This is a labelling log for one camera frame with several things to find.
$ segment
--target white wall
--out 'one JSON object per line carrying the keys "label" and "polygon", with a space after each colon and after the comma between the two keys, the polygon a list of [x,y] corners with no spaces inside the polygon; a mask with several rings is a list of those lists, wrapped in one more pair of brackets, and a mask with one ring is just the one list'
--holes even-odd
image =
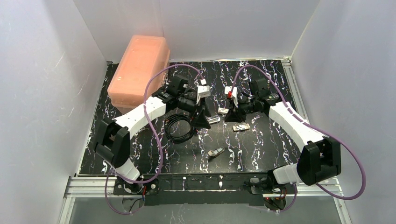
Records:
{"label": "white wall", "polygon": [[290,55],[319,0],[74,0],[107,61],[164,36],[174,61]]}
{"label": "white wall", "polygon": [[[321,1],[293,56],[311,123],[345,140],[367,172],[346,203],[353,223],[394,223],[396,196],[396,2]],[[339,180],[355,194],[361,176],[342,154]]]}
{"label": "white wall", "polygon": [[0,220],[56,223],[106,62],[72,0],[0,1]]}

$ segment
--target black cable coil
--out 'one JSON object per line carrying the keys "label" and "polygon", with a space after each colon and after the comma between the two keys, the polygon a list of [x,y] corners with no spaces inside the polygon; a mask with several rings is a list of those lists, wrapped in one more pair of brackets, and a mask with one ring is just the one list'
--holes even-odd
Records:
{"label": "black cable coil", "polygon": [[[181,121],[181,120],[187,121],[187,123],[190,125],[190,131],[187,132],[186,134],[181,135],[181,136],[173,136],[171,134],[172,125],[175,124],[178,121]],[[185,141],[188,141],[189,139],[191,139],[194,136],[194,133],[197,132],[196,128],[191,126],[190,117],[188,117],[187,115],[184,115],[184,114],[173,114],[173,115],[170,115],[165,120],[164,128],[165,128],[166,137],[169,140],[171,140],[173,143],[175,143],[175,144],[180,144],[180,143],[183,143]]]}

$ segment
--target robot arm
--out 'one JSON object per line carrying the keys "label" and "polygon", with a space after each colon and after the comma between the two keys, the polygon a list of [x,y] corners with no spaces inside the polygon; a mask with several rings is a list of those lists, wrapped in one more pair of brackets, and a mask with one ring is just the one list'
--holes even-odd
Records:
{"label": "robot arm", "polygon": [[[174,76],[169,85],[159,88],[146,100],[146,111],[154,120],[180,108],[189,112],[193,127],[210,129],[206,119],[210,113],[205,103],[208,96],[210,86],[199,85],[198,91],[194,91],[188,88],[186,78]],[[95,153],[111,164],[118,174],[135,181],[140,172],[129,159],[130,140],[147,124],[143,104],[114,120],[103,119],[99,124]]]}
{"label": "robot arm", "polygon": [[267,80],[260,79],[249,83],[251,95],[238,98],[237,89],[231,92],[226,87],[225,94],[231,108],[225,122],[244,122],[246,114],[263,112],[278,123],[297,144],[301,156],[297,164],[275,168],[262,180],[269,189],[286,183],[305,183],[313,185],[341,173],[340,143],[324,136],[303,124],[304,119],[290,106],[280,102],[276,93],[267,88]]}

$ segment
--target pink storage box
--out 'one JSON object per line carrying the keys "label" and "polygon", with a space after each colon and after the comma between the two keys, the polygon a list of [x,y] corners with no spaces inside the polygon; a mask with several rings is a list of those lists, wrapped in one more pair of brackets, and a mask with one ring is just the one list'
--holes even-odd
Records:
{"label": "pink storage box", "polygon": [[[165,38],[134,35],[107,89],[112,105],[127,113],[142,104],[147,83],[169,66],[169,55]],[[147,97],[163,85],[165,75],[151,82]]]}

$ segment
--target black marble surface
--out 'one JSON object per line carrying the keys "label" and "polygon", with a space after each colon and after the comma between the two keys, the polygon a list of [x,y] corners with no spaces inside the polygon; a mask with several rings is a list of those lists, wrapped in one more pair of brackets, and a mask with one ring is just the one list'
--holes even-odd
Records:
{"label": "black marble surface", "polygon": [[[265,61],[218,61],[187,63],[198,68],[211,84],[212,95],[206,100],[212,115],[219,107],[226,106],[224,86],[231,86],[232,78],[239,67],[252,64],[262,68],[279,86],[286,100],[294,102],[283,71],[282,63],[278,60]],[[116,64],[109,65],[103,83],[102,91],[96,108],[90,136],[81,163],[79,175],[104,175],[109,166],[97,156],[94,151],[94,136],[98,122],[104,117],[115,118],[121,113],[111,105],[107,88],[117,69]],[[179,74],[188,77],[193,87],[198,84],[196,72],[186,67],[170,69],[168,75]],[[237,83],[238,89],[248,93],[248,82],[258,79],[259,71],[249,68],[243,71]],[[153,123],[162,140],[164,152],[164,166],[162,173],[226,173],[267,171],[269,169],[296,163],[300,152],[293,140],[274,121],[264,114],[256,113],[247,116],[246,123],[251,128],[245,132],[232,131],[234,123],[225,123],[223,119],[213,124],[212,128],[202,129],[191,140],[174,145],[163,131],[163,121],[166,117],[181,110],[169,112],[165,116],[154,120]],[[187,127],[178,125],[176,133],[185,133]],[[141,129],[131,140],[131,158],[142,174],[156,172],[159,155],[157,143],[148,125]],[[226,151],[214,159],[210,159],[207,152],[218,147]]]}

